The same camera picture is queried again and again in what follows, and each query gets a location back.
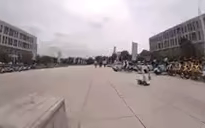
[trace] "person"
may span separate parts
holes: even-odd
[[[104,65],[104,67],[106,67],[106,65],[107,65],[107,61],[106,60],[103,60],[103,65]]]
[[[95,68],[97,67],[97,61],[96,60],[94,61],[94,66],[95,66]]]
[[[141,73],[142,74],[140,74],[138,84],[141,84],[141,85],[144,85],[144,86],[150,85],[151,76],[150,76],[148,66],[146,64],[142,65]]]

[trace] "distant building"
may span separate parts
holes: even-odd
[[[132,60],[136,61],[138,55],[138,43],[132,42]]]
[[[114,49],[113,49],[113,54],[115,54],[116,53],[116,46],[114,47]]]
[[[25,53],[37,55],[37,37],[0,20],[0,52],[5,52],[13,60]]]
[[[150,51],[162,57],[180,55],[179,40],[185,37],[193,42],[199,52],[204,53],[204,36],[199,17],[176,25],[164,32],[149,38]]]

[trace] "pavement tile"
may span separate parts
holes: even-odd
[[[138,115],[147,128],[201,128],[201,122],[173,107],[166,106],[150,115]]]
[[[103,120],[91,123],[83,123],[81,128],[144,128],[135,118],[122,118],[117,120]]]
[[[132,116],[132,112],[106,80],[94,80],[83,109],[84,120]]]

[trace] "paved plaza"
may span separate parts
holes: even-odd
[[[39,93],[64,97],[70,128],[205,128],[205,83],[70,66],[0,74],[0,106]]]

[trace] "tree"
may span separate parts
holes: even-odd
[[[50,57],[50,56],[41,56],[40,57],[40,63],[42,63],[42,64],[45,64],[45,65],[47,65],[47,64],[49,64],[49,63],[52,63],[52,58]]]
[[[93,63],[94,63],[94,60],[93,60],[92,57],[90,57],[90,58],[88,58],[88,59],[86,60],[86,62],[87,62],[87,64],[93,64]]]
[[[122,51],[120,55],[121,60],[131,60],[131,55],[129,54],[128,51]]]
[[[113,53],[110,57],[111,59],[111,62],[114,63],[114,61],[117,59],[117,54],[116,53]]]
[[[22,57],[20,58],[20,62],[24,64],[32,64],[33,63],[33,54],[31,52],[24,52]]]
[[[102,57],[102,56],[96,56],[96,57],[95,57],[95,60],[96,60],[97,62],[102,62],[102,61],[103,61],[103,57]]]
[[[8,54],[4,51],[0,51],[0,62],[8,63],[10,61],[10,58]]]
[[[181,56],[185,58],[201,57],[202,54],[196,49],[195,45],[187,38],[180,39]]]

